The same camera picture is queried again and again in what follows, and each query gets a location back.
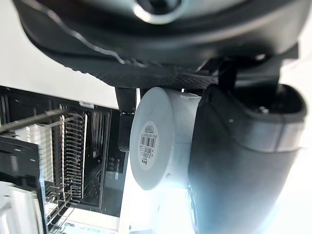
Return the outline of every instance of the barcode label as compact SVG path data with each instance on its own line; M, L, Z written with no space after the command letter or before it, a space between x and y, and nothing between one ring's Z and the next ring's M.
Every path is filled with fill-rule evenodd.
M155 138L154 137L148 137L148 136L141 136L141 145L155 148Z
M147 121L137 139L137 157L140 167L149 170L157 158L159 147L158 129L153 121Z

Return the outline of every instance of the barcode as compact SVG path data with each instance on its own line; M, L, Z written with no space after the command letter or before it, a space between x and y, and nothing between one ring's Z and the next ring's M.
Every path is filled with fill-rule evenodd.
M147 137L147 136L141 136L141 145L145 145L147 147L155 147L155 138L153 137Z

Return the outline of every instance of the metal rack tines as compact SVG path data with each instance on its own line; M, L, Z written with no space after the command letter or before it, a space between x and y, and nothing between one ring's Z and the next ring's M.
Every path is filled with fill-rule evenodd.
M53 181L45 180L44 206L50 233L57 233L66 221L61 214L64 208L75 207L82 198L86 121L86 115L65 114L60 121L45 126L51 129L54 140Z
M58 233L66 208L83 198L87 115L55 110L14 123L14 137L39 146L40 186L48 233ZM38 124L42 119L55 122Z

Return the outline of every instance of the dishwasher rack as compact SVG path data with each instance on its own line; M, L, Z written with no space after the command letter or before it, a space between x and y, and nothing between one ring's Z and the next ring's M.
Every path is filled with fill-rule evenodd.
M0 180L23 187L26 172L36 178L27 185L41 199L48 232L61 233L72 208L120 216L128 155L118 148L119 110L0 86L0 120L8 149L0 151Z
M43 120L51 123L42 124ZM65 211L76 207L83 198L87 121L83 112L54 110L0 129L4 136L38 145L47 233L60 233L67 219Z

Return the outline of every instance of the dishwasher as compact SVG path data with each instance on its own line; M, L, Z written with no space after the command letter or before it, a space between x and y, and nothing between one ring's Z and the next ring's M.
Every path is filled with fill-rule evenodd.
M118 110L8 87L0 98L0 233L62 233L68 208L120 216Z

